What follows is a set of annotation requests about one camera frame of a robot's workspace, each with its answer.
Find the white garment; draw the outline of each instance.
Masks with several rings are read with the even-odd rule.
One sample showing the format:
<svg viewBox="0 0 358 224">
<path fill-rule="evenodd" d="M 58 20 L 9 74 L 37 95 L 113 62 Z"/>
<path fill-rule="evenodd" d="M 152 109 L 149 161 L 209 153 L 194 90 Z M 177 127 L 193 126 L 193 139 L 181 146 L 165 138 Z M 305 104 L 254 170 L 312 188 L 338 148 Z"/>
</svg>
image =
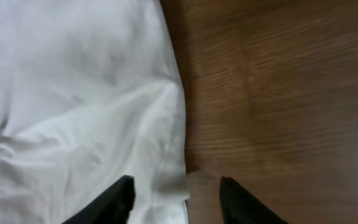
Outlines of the white garment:
<svg viewBox="0 0 358 224">
<path fill-rule="evenodd" d="M 185 107 L 157 0 L 0 0 L 0 224 L 60 224 L 122 175 L 187 223 Z"/>
</svg>

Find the brown wooden surface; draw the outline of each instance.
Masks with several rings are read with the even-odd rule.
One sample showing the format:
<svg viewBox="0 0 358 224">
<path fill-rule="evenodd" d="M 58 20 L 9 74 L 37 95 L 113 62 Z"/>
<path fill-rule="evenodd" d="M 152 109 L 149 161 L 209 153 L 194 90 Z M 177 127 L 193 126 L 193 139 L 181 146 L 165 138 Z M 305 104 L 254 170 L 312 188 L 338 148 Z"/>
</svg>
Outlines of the brown wooden surface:
<svg viewBox="0 0 358 224">
<path fill-rule="evenodd" d="M 190 224 L 232 176 L 289 223 L 358 223 L 358 0 L 162 0 L 186 95 Z"/>
</svg>

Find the white fabric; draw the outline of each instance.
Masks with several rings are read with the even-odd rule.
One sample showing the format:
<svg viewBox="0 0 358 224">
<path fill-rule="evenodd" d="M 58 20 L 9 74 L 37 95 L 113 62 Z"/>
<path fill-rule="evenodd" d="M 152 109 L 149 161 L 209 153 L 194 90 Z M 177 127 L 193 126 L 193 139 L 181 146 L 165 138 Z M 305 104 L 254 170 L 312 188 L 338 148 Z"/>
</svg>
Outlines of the white fabric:
<svg viewBox="0 0 358 224">
<path fill-rule="evenodd" d="M 156 0 L 0 0 L 0 224 L 63 223 L 122 175 L 187 223 L 185 107 Z"/>
</svg>

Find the wooden floor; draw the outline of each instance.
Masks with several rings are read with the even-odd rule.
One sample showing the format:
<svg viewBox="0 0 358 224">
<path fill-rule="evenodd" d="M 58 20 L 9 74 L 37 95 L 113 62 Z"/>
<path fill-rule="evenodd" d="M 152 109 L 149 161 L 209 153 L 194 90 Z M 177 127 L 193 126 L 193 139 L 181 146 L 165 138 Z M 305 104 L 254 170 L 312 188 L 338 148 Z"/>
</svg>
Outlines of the wooden floor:
<svg viewBox="0 0 358 224">
<path fill-rule="evenodd" d="M 186 96 L 190 224 L 222 175 L 289 223 L 358 224 L 358 0 L 161 0 Z"/>
</svg>

